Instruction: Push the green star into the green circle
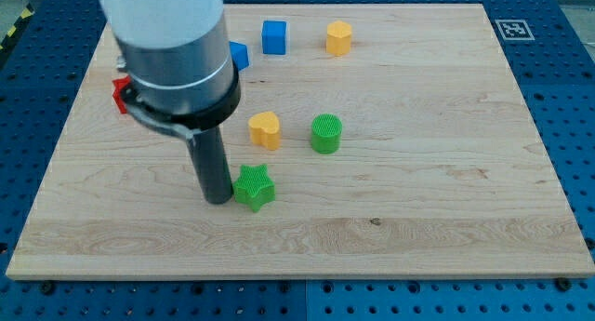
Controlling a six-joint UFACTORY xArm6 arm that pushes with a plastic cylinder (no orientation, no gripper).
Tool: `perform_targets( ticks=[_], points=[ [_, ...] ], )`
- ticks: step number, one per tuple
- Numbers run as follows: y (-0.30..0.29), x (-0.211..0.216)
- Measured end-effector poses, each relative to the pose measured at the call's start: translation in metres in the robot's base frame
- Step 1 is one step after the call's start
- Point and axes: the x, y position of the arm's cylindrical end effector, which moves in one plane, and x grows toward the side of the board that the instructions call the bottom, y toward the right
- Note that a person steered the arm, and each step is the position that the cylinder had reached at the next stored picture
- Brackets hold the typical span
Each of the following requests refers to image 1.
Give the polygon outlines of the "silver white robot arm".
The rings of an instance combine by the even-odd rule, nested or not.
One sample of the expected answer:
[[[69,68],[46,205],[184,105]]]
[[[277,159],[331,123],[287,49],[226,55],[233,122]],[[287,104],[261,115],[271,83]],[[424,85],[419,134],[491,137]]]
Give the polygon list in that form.
[[[99,0],[121,55],[128,112],[143,126],[184,140],[204,198],[223,204],[231,175],[219,126],[239,105],[223,0]]]

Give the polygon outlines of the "red block behind arm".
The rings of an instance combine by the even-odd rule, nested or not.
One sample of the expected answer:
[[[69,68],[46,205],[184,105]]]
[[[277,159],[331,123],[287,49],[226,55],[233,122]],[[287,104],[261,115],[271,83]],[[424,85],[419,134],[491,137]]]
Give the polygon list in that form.
[[[122,90],[130,82],[131,82],[131,78],[128,75],[125,77],[116,78],[116,79],[112,80],[112,85],[113,85],[112,98],[121,114],[127,113],[126,105],[122,99]]]

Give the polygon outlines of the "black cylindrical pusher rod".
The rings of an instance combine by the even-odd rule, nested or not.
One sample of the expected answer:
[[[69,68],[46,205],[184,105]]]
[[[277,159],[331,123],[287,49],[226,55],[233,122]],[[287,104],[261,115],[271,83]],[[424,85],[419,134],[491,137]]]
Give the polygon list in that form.
[[[219,127],[193,130],[187,147],[204,199],[224,204],[233,194],[231,174]]]

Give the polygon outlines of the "blue block behind arm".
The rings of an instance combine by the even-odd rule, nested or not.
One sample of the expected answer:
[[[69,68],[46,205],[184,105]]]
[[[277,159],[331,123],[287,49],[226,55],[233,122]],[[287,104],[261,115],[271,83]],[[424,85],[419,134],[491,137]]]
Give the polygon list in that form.
[[[250,65],[248,47],[245,44],[230,41],[231,56],[234,64],[239,71]]]

